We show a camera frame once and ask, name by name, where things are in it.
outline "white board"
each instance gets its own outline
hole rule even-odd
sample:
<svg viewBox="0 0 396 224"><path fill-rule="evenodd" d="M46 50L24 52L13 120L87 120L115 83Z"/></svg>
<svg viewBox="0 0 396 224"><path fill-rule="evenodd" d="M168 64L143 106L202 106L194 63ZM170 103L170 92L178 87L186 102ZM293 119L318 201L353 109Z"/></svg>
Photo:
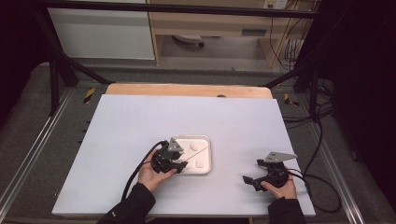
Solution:
<svg viewBox="0 0 396 224"><path fill-rule="evenodd" d="M145 0L85 1L146 3ZM49 14L69 57L154 60L147 12L49 8Z"/></svg>
<svg viewBox="0 0 396 224"><path fill-rule="evenodd" d="M242 175L262 177L256 160L293 154L276 100L103 95L52 213L100 215L120 198L135 167L157 142L177 134L206 135L207 175L175 175L155 192L154 217L259 217L275 200ZM300 170L297 161L285 161ZM315 214L303 181L294 178L305 215Z"/></svg>

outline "white tray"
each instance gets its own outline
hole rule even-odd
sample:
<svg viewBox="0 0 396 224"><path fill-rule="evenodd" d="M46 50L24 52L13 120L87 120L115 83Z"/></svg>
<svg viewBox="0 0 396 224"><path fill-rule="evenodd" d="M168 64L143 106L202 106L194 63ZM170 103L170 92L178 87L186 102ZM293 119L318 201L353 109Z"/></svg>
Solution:
<svg viewBox="0 0 396 224"><path fill-rule="evenodd" d="M176 135L174 139L183 147L180 158L175 162L187 160L189 163L181 171L183 175L204 175L212 169L210 140L204 135Z"/></svg>

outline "white table surface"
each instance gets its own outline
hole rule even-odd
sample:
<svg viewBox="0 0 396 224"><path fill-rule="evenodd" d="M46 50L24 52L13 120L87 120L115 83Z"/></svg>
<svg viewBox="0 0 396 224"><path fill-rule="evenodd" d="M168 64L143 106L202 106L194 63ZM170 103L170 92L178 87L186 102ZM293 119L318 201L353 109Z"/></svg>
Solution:
<svg viewBox="0 0 396 224"><path fill-rule="evenodd" d="M242 175L266 175L257 165L269 152L294 154L276 100L183 96L102 95L84 141L52 210L65 217L108 212L147 152L177 134L201 134L212 144L207 175L175 175L154 192L154 217L260 217L275 200ZM300 170L297 160L285 161ZM294 178L306 216L315 210Z"/></svg>

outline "black metal pole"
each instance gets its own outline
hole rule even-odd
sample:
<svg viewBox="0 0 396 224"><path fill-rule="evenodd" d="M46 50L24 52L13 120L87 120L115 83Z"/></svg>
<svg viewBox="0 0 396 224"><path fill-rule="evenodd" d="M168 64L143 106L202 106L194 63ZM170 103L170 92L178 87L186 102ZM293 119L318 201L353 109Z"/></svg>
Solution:
<svg viewBox="0 0 396 224"><path fill-rule="evenodd" d="M105 79L104 77L101 77L99 75L97 75L96 73L94 73L93 71L91 71L90 69L84 67L82 64L74 61L73 59L71 59L70 57L68 57L66 54L63 54L64 58L66 59L66 61L72 65L74 68L76 68L77 70L79 70L80 72L84 73L85 75L95 79L96 81L102 83L102 84L111 84L111 83L115 83L115 81L110 81Z"/></svg>
<svg viewBox="0 0 396 224"><path fill-rule="evenodd" d="M162 5L162 4L137 4L137 3L108 3L64 0L35 0L42 7L89 9L89 10L112 10L112 11L143 11L143 12L172 12L189 14L212 14L234 15L252 17L274 18L302 18L317 19L331 17L331 13L316 11L295 11L282 9L245 8L245 7L206 7L185 5Z"/></svg>
<svg viewBox="0 0 396 224"><path fill-rule="evenodd" d="M318 99L318 68L314 67L311 79L311 92L309 95L309 115L314 122L318 122L317 99Z"/></svg>
<svg viewBox="0 0 396 224"><path fill-rule="evenodd" d="M270 82L268 82L267 84L261 85L259 87L266 87L268 89L271 89L275 86L277 86L278 84L288 80L291 77L297 77L299 76L303 71L306 72L306 63L305 64L301 64L299 67L295 68L294 70L289 71L287 74L278 77Z"/></svg>
<svg viewBox="0 0 396 224"><path fill-rule="evenodd" d="M56 67L59 69L59 74L64 79L64 84L67 86L76 86L78 84L78 79L70 66L64 62L62 47L49 28L41 9L41 7L30 7L30 11L34 16L37 25L40 27L44 37L48 41L50 50L49 54L56 60Z"/></svg>

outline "metal rail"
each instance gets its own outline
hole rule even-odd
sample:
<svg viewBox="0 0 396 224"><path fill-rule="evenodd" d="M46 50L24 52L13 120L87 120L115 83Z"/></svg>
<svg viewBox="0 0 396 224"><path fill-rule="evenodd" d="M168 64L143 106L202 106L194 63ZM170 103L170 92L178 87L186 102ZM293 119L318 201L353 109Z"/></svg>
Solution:
<svg viewBox="0 0 396 224"><path fill-rule="evenodd" d="M298 95L299 102L307 116L309 116L309 108L306 96ZM311 122L311 129L313 130L315 137L319 140L320 130L318 124ZM332 153L326 143L325 139L322 139L320 146L320 155L323 158L324 164L326 165L327 170L329 171L330 178L334 183L334 186L337 188L340 193L344 210L346 212L346 216L349 219L349 222L352 224L363 224L364 220L361 215L361 210L356 205L355 200L352 196L352 193L349 190L347 182L345 181L340 169L338 168L337 163L335 162Z"/></svg>
<svg viewBox="0 0 396 224"><path fill-rule="evenodd" d="M29 175L32 167L35 164L38 156L40 155L41 150L43 149L44 145L46 145L47 140L50 137L52 130L54 129L56 123L59 120L59 117L64 112L64 109L67 105L70 93L73 91L72 88L67 90L61 98L60 106L55 114L48 118L46 124L44 125L43 129L41 130L40 134L38 135L37 139L33 143L32 147L30 148L28 154L26 155L25 159L23 160L20 168L18 169L17 173L14 175L10 183L8 184L6 190L4 191L3 195L0 198L0 223L6 217L6 214L11 207L12 203L14 202L15 198L18 195L24 181L26 180L27 176Z"/></svg>

